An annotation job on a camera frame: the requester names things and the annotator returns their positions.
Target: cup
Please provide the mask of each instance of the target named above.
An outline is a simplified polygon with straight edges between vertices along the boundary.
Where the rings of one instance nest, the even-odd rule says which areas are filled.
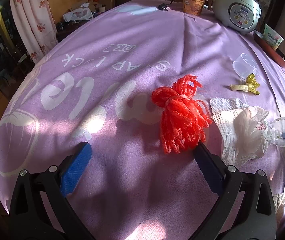
[[[279,147],[285,147],[285,116],[272,121],[270,126],[272,130],[272,143]]]
[[[265,30],[263,32],[262,39],[273,48],[273,50],[278,49],[280,43],[284,41],[284,38],[281,37],[274,29],[270,28],[265,24]]]
[[[250,74],[256,74],[258,64],[245,53],[242,53],[233,63],[232,67],[236,73],[246,80]]]
[[[183,0],[184,13],[199,16],[204,7],[205,0]]]

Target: floral curtain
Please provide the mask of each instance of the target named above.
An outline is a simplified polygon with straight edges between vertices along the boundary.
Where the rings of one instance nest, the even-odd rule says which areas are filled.
[[[37,64],[58,44],[56,27],[47,0],[10,0],[17,30]]]

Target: red netting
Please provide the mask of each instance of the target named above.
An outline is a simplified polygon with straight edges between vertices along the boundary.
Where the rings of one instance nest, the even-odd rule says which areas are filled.
[[[204,128],[212,120],[201,106],[191,99],[202,85],[196,76],[185,75],[170,87],[159,87],[151,94],[154,104],[164,108],[160,121],[160,140],[166,154],[195,148],[199,140],[206,141]]]

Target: metal screw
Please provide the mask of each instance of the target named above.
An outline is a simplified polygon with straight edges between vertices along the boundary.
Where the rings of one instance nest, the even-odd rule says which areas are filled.
[[[230,172],[235,172],[235,171],[237,170],[236,167],[233,166],[233,165],[229,165],[229,166],[227,167],[227,169],[228,169],[228,171],[230,171]]]
[[[263,170],[258,170],[258,174],[259,174],[260,176],[265,176],[265,172],[264,172]]]
[[[20,176],[25,176],[27,174],[27,171],[26,170],[22,170],[19,174],[20,174]]]
[[[49,172],[55,172],[57,169],[58,169],[58,168],[57,168],[56,165],[50,166],[50,167],[49,167]]]

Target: purple tablecloth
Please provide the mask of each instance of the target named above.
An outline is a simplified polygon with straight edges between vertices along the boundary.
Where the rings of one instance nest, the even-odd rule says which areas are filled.
[[[167,12],[157,5],[134,0],[104,13],[59,43],[27,76],[0,122],[0,199],[7,210],[20,170],[45,171],[88,141],[92,160],[67,198],[97,239],[188,239],[217,195],[190,152],[163,154],[161,109],[150,101],[151,92],[194,74],[204,101],[238,97],[269,111],[269,121],[285,116],[285,69],[252,34],[225,28],[205,9],[194,17],[181,4]],[[240,82],[232,62],[241,53],[258,62],[259,96],[228,87]],[[220,155],[214,123],[206,135],[209,150]],[[257,169],[266,172],[274,194],[285,193],[284,148],[269,146],[241,171]],[[224,229],[240,202],[241,196]]]

